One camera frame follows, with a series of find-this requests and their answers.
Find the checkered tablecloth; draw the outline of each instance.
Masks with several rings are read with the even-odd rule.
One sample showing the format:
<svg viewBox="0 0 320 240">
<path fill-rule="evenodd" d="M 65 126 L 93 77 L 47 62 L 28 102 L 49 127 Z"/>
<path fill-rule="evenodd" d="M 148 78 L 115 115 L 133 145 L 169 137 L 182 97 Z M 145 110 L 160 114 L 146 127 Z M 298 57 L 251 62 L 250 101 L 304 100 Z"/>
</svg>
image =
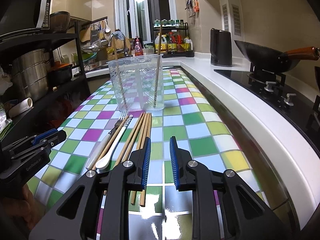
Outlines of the checkered tablecloth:
<svg viewBox="0 0 320 240">
<path fill-rule="evenodd" d="M 252 167 L 237 142 L 197 87 L 180 69 L 163 70 L 163 76 L 165 108 L 152 112 L 146 206 L 138 205 L 139 192 L 136 204 L 129 204 L 131 240 L 191 239 L 192 194 L 190 191 L 175 190 L 169 151 L 171 136 L 176 137 L 179 148 L 188 150 L 193 159 L 210 170 L 235 170 L 266 201 Z M 140 113 L 130 112 L 133 119 L 108 169 L 113 168 Z M 61 125 L 59 129 L 67 133 L 66 141 L 52 149 L 51 162 L 28 182 L 35 198 L 46 206 L 46 210 L 86 172 L 84 166 L 87 158 L 113 128 L 119 115 L 112 83 L 108 81 Z"/>
</svg>

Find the black kettle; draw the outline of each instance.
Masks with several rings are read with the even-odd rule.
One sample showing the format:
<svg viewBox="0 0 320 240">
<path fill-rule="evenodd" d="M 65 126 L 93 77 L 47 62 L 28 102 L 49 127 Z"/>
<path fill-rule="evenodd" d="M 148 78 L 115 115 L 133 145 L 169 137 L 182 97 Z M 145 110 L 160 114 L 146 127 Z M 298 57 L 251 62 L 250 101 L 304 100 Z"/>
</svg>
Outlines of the black kettle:
<svg viewBox="0 0 320 240">
<path fill-rule="evenodd" d="M 232 67 L 231 33 L 227 31 L 210 31 L 211 64 Z"/>
</svg>

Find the pink bottle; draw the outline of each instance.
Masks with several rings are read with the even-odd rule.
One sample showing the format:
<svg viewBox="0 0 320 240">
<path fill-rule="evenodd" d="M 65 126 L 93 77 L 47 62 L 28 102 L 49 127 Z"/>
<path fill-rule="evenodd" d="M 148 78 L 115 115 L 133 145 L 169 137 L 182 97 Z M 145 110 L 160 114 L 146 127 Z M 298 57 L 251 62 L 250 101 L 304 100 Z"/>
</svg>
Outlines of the pink bottle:
<svg viewBox="0 0 320 240">
<path fill-rule="evenodd" d="M 135 56 L 143 56 L 142 45 L 139 39 L 136 39 L 136 43 L 134 44 L 134 54 Z"/>
</svg>

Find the wok handle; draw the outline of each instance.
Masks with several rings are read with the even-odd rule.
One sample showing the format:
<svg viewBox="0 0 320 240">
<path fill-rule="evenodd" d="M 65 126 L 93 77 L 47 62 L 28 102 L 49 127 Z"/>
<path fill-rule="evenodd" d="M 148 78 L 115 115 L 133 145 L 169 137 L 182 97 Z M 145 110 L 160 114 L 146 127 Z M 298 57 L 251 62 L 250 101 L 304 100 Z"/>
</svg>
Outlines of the wok handle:
<svg viewBox="0 0 320 240">
<path fill-rule="evenodd" d="M 288 59 L 318 60 L 319 49 L 316 47 L 293 49 L 282 53 L 280 57 L 288 57 Z"/>
</svg>

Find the microwave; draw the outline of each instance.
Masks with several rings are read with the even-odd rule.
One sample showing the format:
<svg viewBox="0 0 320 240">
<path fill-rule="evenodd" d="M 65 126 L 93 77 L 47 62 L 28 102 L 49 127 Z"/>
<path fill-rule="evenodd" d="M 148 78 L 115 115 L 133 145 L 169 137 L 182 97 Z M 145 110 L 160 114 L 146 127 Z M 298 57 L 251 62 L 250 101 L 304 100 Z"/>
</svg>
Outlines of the microwave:
<svg viewBox="0 0 320 240">
<path fill-rule="evenodd" d="M 0 40 L 48 30 L 50 4 L 51 0 L 12 0 L 0 20 Z"/>
</svg>

